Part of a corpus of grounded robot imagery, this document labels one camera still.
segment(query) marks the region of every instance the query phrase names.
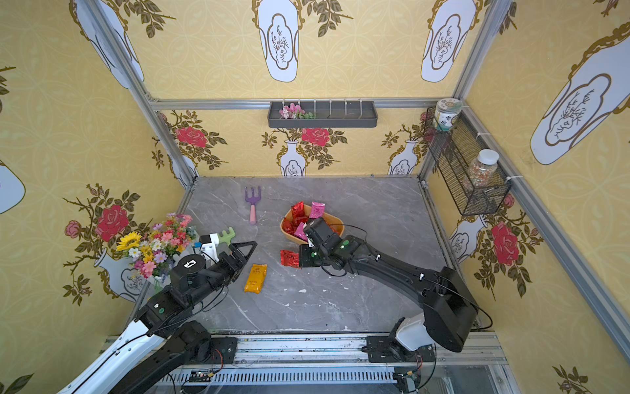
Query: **ventilation grill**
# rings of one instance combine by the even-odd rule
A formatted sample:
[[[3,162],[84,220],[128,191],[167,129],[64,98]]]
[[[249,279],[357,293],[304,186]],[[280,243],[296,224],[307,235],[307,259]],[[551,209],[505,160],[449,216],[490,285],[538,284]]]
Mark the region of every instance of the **ventilation grill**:
[[[395,383],[392,368],[252,368],[224,369],[212,377],[209,383],[186,383],[186,385],[301,385],[306,383]],[[171,373],[176,385],[182,385],[190,379],[196,369],[185,369],[180,373]],[[172,385],[171,378],[165,376],[159,385]]]

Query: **glass jar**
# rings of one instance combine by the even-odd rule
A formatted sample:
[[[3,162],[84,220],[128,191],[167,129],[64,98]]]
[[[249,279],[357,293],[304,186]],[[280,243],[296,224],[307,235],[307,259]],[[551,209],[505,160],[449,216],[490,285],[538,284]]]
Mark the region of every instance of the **glass jar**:
[[[464,187],[468,191],[474,187],[488,186],[492,174],[495,173],[496,162],[499,160],[499,154],[492,149],[483,149],[479,152],[476,158],[473,159],[468,170],[466,170],[470,182],[468,179],[464,179]]]

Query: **white jar lid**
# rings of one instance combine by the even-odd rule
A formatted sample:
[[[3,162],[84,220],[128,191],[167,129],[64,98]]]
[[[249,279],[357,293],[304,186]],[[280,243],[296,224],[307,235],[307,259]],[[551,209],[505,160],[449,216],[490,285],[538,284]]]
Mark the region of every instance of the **white jar lid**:
[[[477,156],[477,160],[485,165],[491,166],[499,161],[499,154],[492,149],[482,149],[479,151],[479,156]]]
[[[443,98],[437,102],[436,107],[443,113],[459,113],[462,110],[462,102],[457,98]]]

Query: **sunflower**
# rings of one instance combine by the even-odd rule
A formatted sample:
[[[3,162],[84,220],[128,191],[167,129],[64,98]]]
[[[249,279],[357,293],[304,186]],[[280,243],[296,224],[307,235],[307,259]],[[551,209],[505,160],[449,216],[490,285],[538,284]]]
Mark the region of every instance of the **sunflower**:
[[[118,241],[118,246],[116,246],[116,251],[119,252],[121,250],[127,250],[133,248],[135,246],[140,246],[140,239],[142,236],[138,234],[137,231],[133,233],[129,233],[122,237],[120,241]]]

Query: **vase print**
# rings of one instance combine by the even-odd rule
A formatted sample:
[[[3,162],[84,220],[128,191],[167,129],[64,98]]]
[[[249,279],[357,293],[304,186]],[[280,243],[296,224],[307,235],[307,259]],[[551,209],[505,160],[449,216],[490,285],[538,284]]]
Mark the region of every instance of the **vase print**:
[[[25,193],[24,183],[0,160],[0,214],[18,205]]]
[[[530,141],[540,164],[558,160],[611,113],[620,113],[629,105],[629,35],[630,22],[596,41],[580,64],[571,68],[569,81],[549,106]]]
[[[303,177],[306,175],[306,159],[300,155],[296,148],[299,141],[284,141],[287,143],[287,151],[280,157],[280,168],[283,177]]]
[[[254,0],[252,5],[269,74],[280,82],[293,81],[297,76],[298,30],[303,22],[300,1]]]
[[[472,30],[483,5],[473,0],[437,0],[422,57],[422,79],[439,82],[446,77],[468,31]]]
[[[103,3],[102,1],[97,1],[99,7],[103,10],[107,18],[107,22],[112,26],[112,28],[116,31],[118,36],[118,41],[125,47],[125,54],[127,55],[127,60],[131,62],[136,75],[141,80],[144,80],[144,75],[142,73],[142,69],[140,68],[140,63],[138,62],[138,58],[135,55],[134,48],[131,45],[131,41],[129,40],[129,36],[127,35],[126,26],[123,26],[121,23],[121,17],[118,14],[118,10],[114,10],[108,4]],[[81,34],[85,36],[85,38],[92,43],[92,46],[96,50],[96,53],[101,57],[101,60],[105,63],[105,66],[110,70],[110,72],[114,75],[116,80],[126,89],[129,89],[131,86],[131,82],[127,79],[127,77],[122,72],[122,67],[120,64],[117,64],[114,60],[112,53],[110,52],[110,48],[104,44],[103,37],[96,31],[95,23],[89,15],[89,10],[85,5],[84,0],[71,0],[70,1],[70,12],[74,21],[81,27]]]
[[[418,141],[408,139],[402,152],[395,155],[389,164],[390,175],[409,175],[413,172],[418,162],[418,156],[414,152],[414,148]]]
[[[103,280],[103,289],[107,294],[135,302],[140,296],[144,278],[137,269],[129,267],[130,262],[131,258],[114,260],[107,254],[107,249],[103,249],[103,253],[94,266],[103,269],[99,274]]]
[[[450,236],[450,247],[455,253],[457,263],[461,263],[477,250],[477,234],[486,228],[482,215],[464,217]]]

